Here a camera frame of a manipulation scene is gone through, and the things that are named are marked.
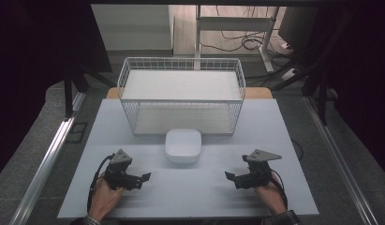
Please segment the person's right plaid sleeve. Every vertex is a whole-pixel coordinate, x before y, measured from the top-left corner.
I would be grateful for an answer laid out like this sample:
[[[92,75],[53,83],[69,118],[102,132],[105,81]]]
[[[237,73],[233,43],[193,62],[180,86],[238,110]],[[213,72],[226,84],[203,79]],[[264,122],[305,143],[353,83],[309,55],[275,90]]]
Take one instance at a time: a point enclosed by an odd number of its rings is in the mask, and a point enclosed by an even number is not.
[[[273,216],[271,218],[272,225],[302,225],[298,216],[293,210],[288,210],[285,213]]]

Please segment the person's left hand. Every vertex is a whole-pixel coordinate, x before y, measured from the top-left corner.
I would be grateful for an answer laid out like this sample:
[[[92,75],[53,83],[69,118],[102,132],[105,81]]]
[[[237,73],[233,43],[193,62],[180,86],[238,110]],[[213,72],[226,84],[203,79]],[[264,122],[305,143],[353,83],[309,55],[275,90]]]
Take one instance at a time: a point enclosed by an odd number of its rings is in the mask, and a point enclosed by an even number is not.
[[[88,216],[101,222],[117,206],[124,192],[125,189],[123,187],[111,189],[104,178],[99,178],[96,181]]]

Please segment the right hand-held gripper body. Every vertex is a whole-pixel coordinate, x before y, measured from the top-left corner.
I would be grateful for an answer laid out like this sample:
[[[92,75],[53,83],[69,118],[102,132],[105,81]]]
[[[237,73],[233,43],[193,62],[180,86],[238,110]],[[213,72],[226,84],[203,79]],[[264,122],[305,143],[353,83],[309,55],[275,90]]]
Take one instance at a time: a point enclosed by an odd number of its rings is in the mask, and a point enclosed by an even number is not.
[[[249,173],[236,176],[234,182],[242,183],[244,189],[267,186],[270,182],[281,188],[281,185],[273,178],[272,169],[269,166],[270,160],[281,158],[277,154],[259,149],[253,151],[250,155],[242,155],[243,161],[248,164]]]

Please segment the person's right hand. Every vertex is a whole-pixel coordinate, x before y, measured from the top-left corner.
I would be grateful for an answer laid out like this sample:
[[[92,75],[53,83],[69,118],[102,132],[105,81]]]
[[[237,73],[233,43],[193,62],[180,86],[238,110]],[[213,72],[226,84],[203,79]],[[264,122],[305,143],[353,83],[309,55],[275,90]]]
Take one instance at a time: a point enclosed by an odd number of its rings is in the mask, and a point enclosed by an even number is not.
[[[254,191],[259,199],[269,209],[273,217],[284,214],[288,211],[281,197],[281,192],[278,187],[270,182],[267,186],[255,187]]]

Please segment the wooden board under table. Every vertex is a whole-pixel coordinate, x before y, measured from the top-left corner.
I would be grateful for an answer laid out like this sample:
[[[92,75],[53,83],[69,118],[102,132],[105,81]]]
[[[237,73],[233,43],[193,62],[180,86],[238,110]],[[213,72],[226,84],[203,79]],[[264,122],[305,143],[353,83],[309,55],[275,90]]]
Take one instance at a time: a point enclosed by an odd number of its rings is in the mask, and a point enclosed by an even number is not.
[[[272,92],[266,87],[246,87],[245,99],[271,99]],[[117,88],[111,88],[107,93],[107,98],[118,98]]]

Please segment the white square bowl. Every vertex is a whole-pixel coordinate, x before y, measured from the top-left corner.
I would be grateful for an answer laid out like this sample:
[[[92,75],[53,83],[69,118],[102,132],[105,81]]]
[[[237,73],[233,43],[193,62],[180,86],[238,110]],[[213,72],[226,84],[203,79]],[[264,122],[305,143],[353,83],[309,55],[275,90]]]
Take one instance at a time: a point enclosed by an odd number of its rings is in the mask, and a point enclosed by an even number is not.
[[[199,160],[201,134],[195,129],[176,128],[166,135],[165,154],[173,163],[190,164]]]

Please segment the person's left plaid sleeve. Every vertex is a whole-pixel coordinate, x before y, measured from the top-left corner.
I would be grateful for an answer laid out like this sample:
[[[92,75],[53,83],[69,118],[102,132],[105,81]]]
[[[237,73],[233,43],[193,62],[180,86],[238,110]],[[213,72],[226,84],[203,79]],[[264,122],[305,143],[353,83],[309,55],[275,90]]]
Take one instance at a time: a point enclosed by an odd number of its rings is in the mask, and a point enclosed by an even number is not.
[[[85,217],[74,219],[69,223],[69,225],[101,225],[101,221],[101,217],[87,215]]]

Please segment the black metal stand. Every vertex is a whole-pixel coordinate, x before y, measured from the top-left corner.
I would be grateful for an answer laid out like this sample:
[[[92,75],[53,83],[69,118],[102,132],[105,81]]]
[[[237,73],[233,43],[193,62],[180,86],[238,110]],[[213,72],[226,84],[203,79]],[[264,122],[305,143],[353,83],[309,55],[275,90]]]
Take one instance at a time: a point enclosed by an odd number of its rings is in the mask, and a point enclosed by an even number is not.
[[[84,75],[87,74],[94,79],[98,80],[101,83],[106,84],[108,87],[114,87],[115,83],[110,81],[108,78],[104,77],[97,71],[89,68],[85,65],[78,65],[75,66],[73,64],[70,64],[66,67],[66,70],[64,72],[64,88],[65,88],[65,120],[69,120],[74,110],[74,103],[73,103],[73,93],[72,93],[72,86],[75,86],[76,89],[80,93],[86,93],[89,84],[84,77]]]
[[[331,54],[336,46],[338,39],[343,35],[344,30],[348,26],[348,23],[350,22],[353,14],[354,11],[352,9],[346,8],[343,9],[340,15],[336,17],[335,22],[332,23],[332,26],[324,33],[324,36],[321,38],[320,42],[322,47],[318,51],[315,62],[311,66],[304,68],[293,77],[271,87],[272,91],[278,91],[306,77],[307,80],[302,87],[302,94],[306,97],[309,97],[312,96],[316,90],[318,90],[317,115],[323,126],[327,125],[325,110],[327,101],[328,76],[325,72],[325,67],[331,58]]]

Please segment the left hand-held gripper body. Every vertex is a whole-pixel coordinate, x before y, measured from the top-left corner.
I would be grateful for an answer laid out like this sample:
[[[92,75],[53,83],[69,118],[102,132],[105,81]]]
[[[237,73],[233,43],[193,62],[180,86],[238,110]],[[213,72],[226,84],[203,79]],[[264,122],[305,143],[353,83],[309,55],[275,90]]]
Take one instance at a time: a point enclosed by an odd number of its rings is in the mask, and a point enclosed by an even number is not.
[[[122,149],[119,149],[111,159],[104,172],[104,179],[108,182],[111,189],[125,188],[129,190],[134,183],[143,183],[141,178],[126,173],[126,169],[132,162],[130,157]]]

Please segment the person's plaid sleeve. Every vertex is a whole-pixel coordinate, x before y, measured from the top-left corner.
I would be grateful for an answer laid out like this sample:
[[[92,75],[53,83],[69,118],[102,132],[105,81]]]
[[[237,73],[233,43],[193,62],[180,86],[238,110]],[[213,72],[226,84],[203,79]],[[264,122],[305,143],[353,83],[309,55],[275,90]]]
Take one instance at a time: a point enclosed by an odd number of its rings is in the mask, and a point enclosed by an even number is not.
[[[272,225],[302,225],[298,216],[293,210],[288,210],[285,213],[273,216],[271,218]]]
[[[101,221],[101,217],[87,215],[85,217],[74,219],[69,223],[69,225],[101,225]]]

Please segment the aluminium rail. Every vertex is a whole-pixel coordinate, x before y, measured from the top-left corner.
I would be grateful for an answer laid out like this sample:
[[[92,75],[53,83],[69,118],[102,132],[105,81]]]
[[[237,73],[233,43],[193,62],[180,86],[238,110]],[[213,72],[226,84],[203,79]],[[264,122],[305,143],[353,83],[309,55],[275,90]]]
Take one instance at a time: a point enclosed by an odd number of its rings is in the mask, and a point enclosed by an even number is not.
[[[311,97],[303,97],[305,106],[307,107],[318,132],[324,141],[326,148],[330,152],[330,155],[333,159],[334,165],[338,170],[348,194],[352,199],[364,225],[379,225],[378,220],[376,219],[372,207],[370,206],[368,200],[365,198],[363,191],[359,187],[355,177],[351,173],[349,166],[347,165],[344,157],[341,154],[341,151],[336,144],[333,135],[330,130],[321,122],[318,116],[318,108],[315,104],[315,100]]]
[[[57,129],[54,138],[46,151],[44,158],[41,160],[37,171],[25,191],[22,200],[15,211],[9,225],[25,225],[28,218],[30,217],[37,199],[44,188],[56,159],[58,158],[61,148],[65,143],[67,134],[71,130],[76,114],[81,107],[81,104],[85,98],[84,93],[78,92],[71,103],[71,114],[68,118],[64,119]]]

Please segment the white desk frame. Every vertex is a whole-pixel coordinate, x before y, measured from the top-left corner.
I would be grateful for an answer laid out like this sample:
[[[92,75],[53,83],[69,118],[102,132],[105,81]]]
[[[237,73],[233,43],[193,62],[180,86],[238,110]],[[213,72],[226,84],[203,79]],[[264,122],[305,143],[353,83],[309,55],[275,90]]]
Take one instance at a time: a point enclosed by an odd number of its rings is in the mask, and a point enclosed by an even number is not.
[[[194,56],[200,58],[200,32],[201,31],[254,31],[264,32],[263,42],[259,46],[261,60],[268,73],[274,73],[274,67],[268,55],[268,45],[274,30],[279,7],[267,18],[242,18],[242,17],[202,17],[201,5],[196,5],[196,41]]]

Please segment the white power strip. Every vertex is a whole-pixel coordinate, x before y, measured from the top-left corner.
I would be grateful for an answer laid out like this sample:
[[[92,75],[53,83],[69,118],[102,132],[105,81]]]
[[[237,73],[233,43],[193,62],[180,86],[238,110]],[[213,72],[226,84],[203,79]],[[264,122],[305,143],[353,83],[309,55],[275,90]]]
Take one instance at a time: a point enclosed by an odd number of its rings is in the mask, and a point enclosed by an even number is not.
[[[281,77],[281,80],[282,81],[286,81],[288,79],[290,79],[291,77],[293,77],[295,74],[298,73],[298,70],[296,68],[291,68],[290,70],[288,70],[282,77]]]

